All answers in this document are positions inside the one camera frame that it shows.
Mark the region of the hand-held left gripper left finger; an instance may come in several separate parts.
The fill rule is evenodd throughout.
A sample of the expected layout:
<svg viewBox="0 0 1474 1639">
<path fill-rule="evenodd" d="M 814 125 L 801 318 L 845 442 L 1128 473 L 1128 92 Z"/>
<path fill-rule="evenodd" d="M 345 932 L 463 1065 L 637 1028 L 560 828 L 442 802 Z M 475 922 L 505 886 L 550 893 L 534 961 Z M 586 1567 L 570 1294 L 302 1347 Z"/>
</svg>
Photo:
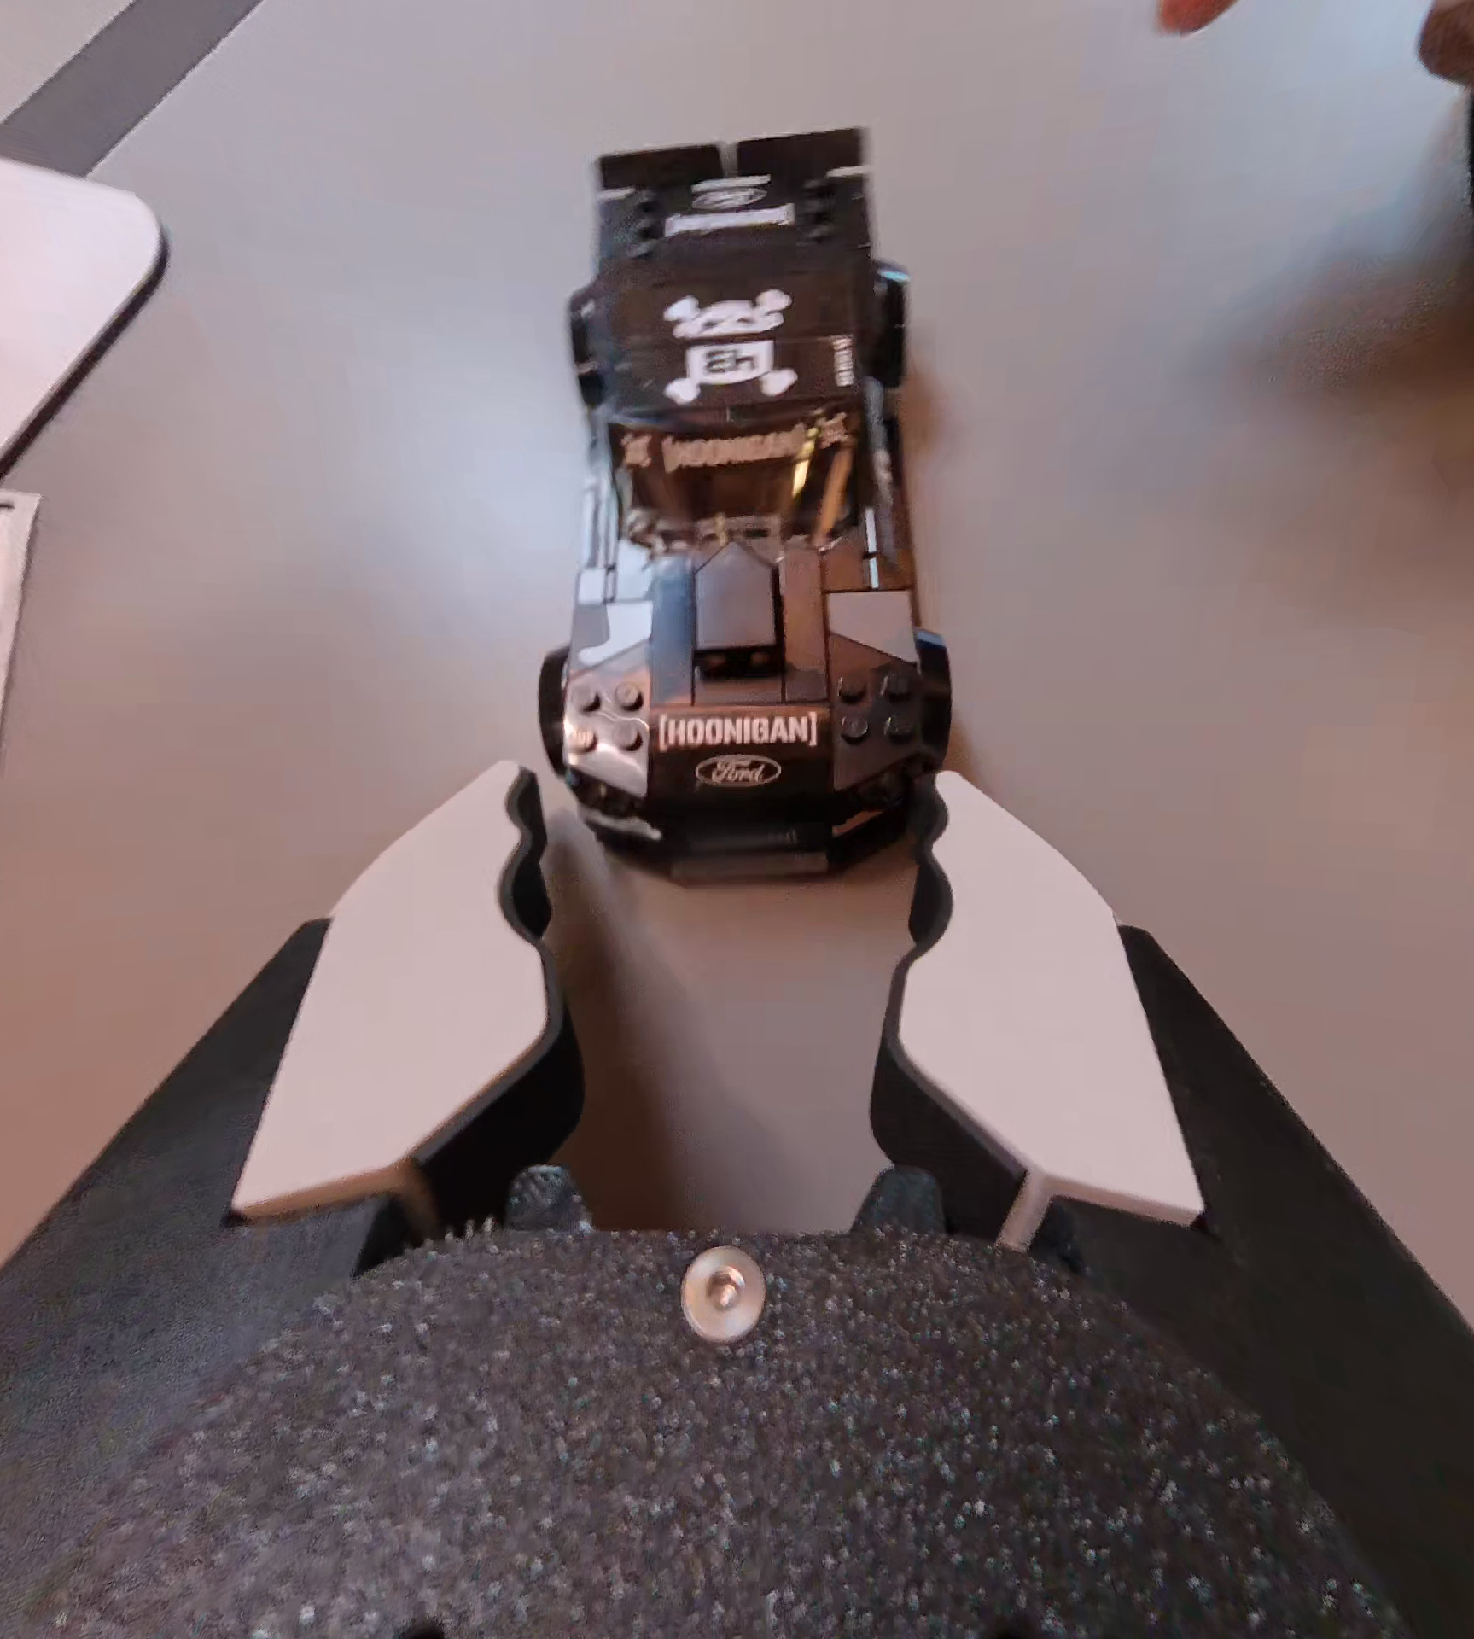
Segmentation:
<svg viewBox="0 0 1474 1639">
<path fill-rule="evenodd" d="M 584 1113 L 555 961 L 536 775 L 499 761 L 338 900 L 236 1219 L 395 1200 L 413 1226 L 507 1219 L 512 1183 Z"/>
</svg>

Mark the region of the white booklet stand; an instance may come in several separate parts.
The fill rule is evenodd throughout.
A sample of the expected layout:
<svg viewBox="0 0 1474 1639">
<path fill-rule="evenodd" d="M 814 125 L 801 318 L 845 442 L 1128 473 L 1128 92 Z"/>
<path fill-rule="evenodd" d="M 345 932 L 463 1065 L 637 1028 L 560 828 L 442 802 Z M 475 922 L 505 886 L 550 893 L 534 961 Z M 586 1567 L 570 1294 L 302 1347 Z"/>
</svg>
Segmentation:
<svg viewBox="0 0 1474 1639">
<path fill-rule="evenodd" d="M 0 475 L 166 263 L 164 229 L 134 193 L 0 157 Z"/>
</svg>

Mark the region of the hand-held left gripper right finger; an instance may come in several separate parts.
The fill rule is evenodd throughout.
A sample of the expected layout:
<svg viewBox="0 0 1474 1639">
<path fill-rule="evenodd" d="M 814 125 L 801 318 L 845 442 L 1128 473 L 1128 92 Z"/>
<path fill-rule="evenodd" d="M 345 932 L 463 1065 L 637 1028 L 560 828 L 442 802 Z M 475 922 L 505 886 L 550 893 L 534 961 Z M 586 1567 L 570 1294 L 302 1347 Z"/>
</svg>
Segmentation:
<svg viewBox="0 0 1474 1639">
<path fill-rule="evenodd" d="M 872 1130 L 956 1231 L 1029 1250 L 1058 1202 L 1178 1228 L 1203 1195 L 1114 912 L 961 773 L 915 799 L 911 951 Z"/>
</svg>

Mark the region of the black lego car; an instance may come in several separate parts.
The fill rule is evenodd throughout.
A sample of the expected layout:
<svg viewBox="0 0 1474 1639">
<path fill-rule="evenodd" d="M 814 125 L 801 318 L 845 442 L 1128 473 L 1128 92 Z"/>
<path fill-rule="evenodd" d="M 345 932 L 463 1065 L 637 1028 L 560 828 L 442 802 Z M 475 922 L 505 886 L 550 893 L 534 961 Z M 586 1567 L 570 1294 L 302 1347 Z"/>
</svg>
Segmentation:
<svg viewBox="0 0 1474 1639">
<path fill-rule="evenodd" d="M 543 748 L 587 826 L 681 879 L 831 874 L 946 761 L 915 611 L 910 277 L 862 130 L 615 152 L 569 301 L 584 400 L 569 644 Z"/>
</svg>

